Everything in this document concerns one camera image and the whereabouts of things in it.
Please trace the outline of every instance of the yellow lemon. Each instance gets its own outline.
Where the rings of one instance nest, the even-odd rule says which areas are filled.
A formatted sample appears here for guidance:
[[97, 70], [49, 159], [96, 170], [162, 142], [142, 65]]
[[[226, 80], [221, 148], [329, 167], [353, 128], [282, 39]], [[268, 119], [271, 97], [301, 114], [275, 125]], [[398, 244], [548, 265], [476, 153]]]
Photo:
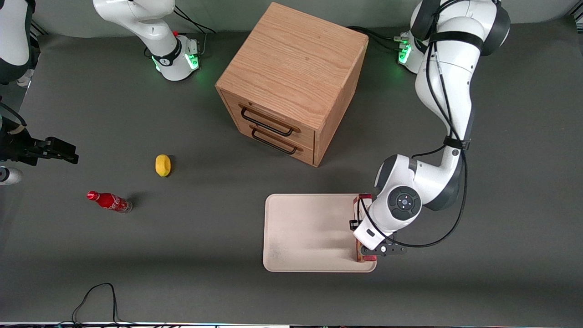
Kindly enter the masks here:
[[166, 155], [158, 155], [156, 157], [156, 173], [159, 176], [167, 176], [170, 174], [170, 158]]

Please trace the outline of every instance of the coca-cola bottle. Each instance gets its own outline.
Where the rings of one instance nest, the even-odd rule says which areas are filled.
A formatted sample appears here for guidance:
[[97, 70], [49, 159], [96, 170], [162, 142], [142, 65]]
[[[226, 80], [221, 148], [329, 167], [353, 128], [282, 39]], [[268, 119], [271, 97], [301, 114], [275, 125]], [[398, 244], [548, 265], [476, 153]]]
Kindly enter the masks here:
[[99, 206], [120, 213], [127, 213], [132, 210], [132, 203], [110, 193], [98, 193], [90, 191], [87, 193], [87, 199], [98, 203]]

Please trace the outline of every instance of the drawer handle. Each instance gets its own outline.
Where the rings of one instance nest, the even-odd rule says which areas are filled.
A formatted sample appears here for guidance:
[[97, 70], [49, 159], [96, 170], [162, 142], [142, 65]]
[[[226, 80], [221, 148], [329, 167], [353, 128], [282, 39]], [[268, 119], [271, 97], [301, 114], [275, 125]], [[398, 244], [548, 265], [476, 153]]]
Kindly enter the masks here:
[[247, 108], [246, 107], [243, 107], [243, 109], [241, 110], [241, 116], [243, 116], [244, 119], [246, 119], [249, 122], [253, 122], [253, 123], [257, 124], [258, 126], [260, 126], [262, 128], [266, 128], [267, 130], [269, 130], [269, 131], [271, 131], [273, 133], [277, 133], [277, 134], [279, 134], [279, 135], [281, 135], [283, 137], [289, 137], [292, 134], [292, 132], [293, 132], [293, 128], [290, 128], [290, 130], [288, 132], [283, 132], [283, 131], [279, 131], [276, 128], [272, 128], [269, 125], [266, 125], [264, 123], [259, 122], [258, 120], [255, 120], [255, 119], [253, 119], [251, 117], [246, 116], [245, 115], [245, 112], [246, 111], [247, 111]]
[[267, 146], [270, 146], [270, 147], [272, 147], [272, 148], [275, 148], [275, 149], [277, 149], [278, 151], [281, 151], [281, 152], [283, 152], [283, 153], [286, 153], [286, 154], [288, 154], [288, 155], [293, 155], [293, 154], [295, 154], [295, 153], [296, 153], [297, 147], [294, 147], [294, 148], [293, 148], [291, 151], [287, 151], [287, 150], [285, 150], [285, 149], [283, 149], [283, 148], [281, 148], [281, 147], [279, 147], [279, 146], [276, 146], [276, 145], [272, 144], [271, 142], [269, 142], [269, 141], [267, 141], [267, 140], [264, 140], [264, 139], [261, 139], [260, 137], [257, 137], [257, 136], [255, 135], [255, 132], [257, 132], [257, 129], [253, 129], [253, 131], [251, 132], [251, 136], [253, 137], [253, 139], [255, 139], [255, 140], [257, 140], [257, 141], [261, 142], [262, 144], [265, 144], [265, 145], [267, 145]]

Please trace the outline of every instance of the wooden cube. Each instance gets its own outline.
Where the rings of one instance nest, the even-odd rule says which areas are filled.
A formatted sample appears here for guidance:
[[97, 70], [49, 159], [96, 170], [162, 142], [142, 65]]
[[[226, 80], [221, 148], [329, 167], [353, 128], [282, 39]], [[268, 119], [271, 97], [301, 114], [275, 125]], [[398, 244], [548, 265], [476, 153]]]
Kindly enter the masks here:
[[317, 167], [367, 44], [364, 34], [273, 2], [215, 86], [239, 132]]

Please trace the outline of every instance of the gray table surface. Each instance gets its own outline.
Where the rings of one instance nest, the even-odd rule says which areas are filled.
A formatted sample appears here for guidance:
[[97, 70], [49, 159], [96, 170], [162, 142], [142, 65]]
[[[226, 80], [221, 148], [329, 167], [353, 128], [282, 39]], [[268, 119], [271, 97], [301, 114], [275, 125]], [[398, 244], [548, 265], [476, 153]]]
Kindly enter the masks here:
[[[17, 164], [25, 179], [0, 189], [0, 320], [67, 320], [108, 281], [133, 321], [583, 325], [583, 60], [572, 19], [514, 25], [482, 58], [463, 221], [444, 243], [370, 274], [266, 271], [264, 201], [372, 191], [386, 157], [439, 146], [443, 124], [395, 53], [371, 43], [322, 166], [281, 155], [240, 135], [214, 88], [246, 35], [210, 35], [202, 69], [176, 83], [136, 37], [42, 40], [21, 114], [35, 137], [75, 144], [80, 160]], [[160, 153], [174, 159], [166, 179], [154, 172]], [[104, 211], [85, 199], [92, 189], [136, 207]], [[399, 238], [436, 239], [457, 210], [425, 210]], [[110, 311], [103, 288], [79, 319]]]

